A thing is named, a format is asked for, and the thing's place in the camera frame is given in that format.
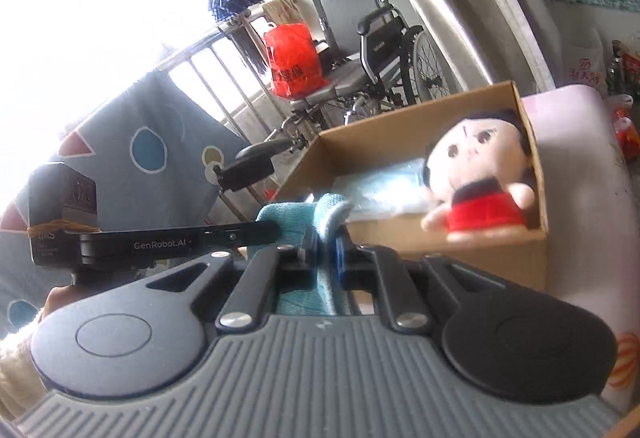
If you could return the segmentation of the teal towel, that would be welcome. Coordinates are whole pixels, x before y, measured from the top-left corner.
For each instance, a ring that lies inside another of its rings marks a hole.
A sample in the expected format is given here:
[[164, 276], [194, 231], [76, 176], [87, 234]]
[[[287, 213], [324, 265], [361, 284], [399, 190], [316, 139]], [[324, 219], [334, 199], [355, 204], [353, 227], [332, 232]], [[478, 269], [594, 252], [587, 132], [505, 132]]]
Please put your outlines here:
[[326, 193], [314, 202], [271, 203], [259, 211], [256, 221], [271, 221], [280, 229], [278, 244], [302, 249], [305, 243], [310, 243], [318, 256], [312, 266], [310, 287], [281, 289], [277, 301], [279, 315], [328, 317], [352, 313], [348, 295], [333, 278], [333, 258], [326, 256], [351, 211], [352, 203], [336, 193]]

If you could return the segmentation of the blue face mask pack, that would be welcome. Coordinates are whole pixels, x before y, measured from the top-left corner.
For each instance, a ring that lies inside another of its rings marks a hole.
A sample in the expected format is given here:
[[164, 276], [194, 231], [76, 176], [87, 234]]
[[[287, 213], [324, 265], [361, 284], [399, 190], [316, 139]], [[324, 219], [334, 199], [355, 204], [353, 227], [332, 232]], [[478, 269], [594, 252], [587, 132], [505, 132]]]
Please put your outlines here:
[[436, 205], [424, 183], [424, 164], [424, 158], [417, 158], [382, 169], [339, 176], [330, 191], [352, 203], [348, 221], [424, 215]]

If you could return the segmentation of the plush doll red dress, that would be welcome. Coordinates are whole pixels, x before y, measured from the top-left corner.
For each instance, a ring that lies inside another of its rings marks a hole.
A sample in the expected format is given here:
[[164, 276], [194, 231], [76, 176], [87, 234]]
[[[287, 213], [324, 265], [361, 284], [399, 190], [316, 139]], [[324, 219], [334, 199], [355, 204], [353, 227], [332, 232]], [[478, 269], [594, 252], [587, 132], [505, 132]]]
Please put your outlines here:
[[528, 177], [533, 166], [524, 124], [513, 109], [470, 113], [438, 139], [423, 165], [435, 203], [422, 218], [426, 232], [473, 241], [526, 232], [536, 203]]

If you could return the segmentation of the blue patterned bedsheet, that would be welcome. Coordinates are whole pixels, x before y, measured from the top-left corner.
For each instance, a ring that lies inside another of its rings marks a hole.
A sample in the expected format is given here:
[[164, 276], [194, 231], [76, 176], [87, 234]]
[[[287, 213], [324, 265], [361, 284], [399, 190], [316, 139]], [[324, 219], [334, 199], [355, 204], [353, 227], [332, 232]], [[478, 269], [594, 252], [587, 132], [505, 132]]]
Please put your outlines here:
[[[105, 231], [199, 226], [218, 197], [214, 164], [226, 165], [247, 143], [186, 96], [165, 72], [153, 71], [80, 123], [50, 161], [96, 183]], [[1, 210], [1, 332], [28, 325], [50, 290], [70, 280], [32, 262], [28, 194]]]

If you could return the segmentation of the red plastic bag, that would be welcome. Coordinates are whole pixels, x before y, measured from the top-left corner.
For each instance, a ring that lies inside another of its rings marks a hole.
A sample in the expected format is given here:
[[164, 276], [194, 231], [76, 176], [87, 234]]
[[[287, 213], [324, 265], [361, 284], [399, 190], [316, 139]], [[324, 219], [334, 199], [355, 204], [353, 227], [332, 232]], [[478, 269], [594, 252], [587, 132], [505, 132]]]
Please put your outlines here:
[[277, 96], [304, 98], [328, 83], [306, 24], [280, 24], [264, 34], [264, 42]]

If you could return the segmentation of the grey wheelchair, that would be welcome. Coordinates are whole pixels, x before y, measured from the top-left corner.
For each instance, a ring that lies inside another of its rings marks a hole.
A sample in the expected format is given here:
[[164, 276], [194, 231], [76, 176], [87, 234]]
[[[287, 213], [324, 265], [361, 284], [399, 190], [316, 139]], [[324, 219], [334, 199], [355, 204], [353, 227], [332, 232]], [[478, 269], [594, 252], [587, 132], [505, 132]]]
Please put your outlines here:
[[[283, 99], [291, 111], [264, 141], [244, 148], [229, 164], [214, 164], [214, 182], [221, 191], [259, 183], [273, 174], [276, 155], [306, 148], [302, 127], [327, 129], [326, 108], [337, 110], [344, 124], [350, 124], [457, 93], [427, 28], [406, 21], [390, 0], [311, 2], [322, 33], [321, 39], [311, 39], [328, 83], [307, 97], [288, 100], [273, 93], [271, 81], [270, 96]], [[271, 2], [262, 9], [271, 29], [306, 24], [296, 0]]]

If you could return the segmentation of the white curtain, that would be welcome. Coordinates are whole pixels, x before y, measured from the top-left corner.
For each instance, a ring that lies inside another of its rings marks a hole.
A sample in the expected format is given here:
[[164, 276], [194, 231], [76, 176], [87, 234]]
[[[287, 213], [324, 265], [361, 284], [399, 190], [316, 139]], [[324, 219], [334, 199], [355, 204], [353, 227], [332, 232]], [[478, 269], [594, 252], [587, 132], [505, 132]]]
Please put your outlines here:
[[513, 81], [553, 90], [562, 71], [558, 28], [544, 0], [409, 0], [460, 90]]

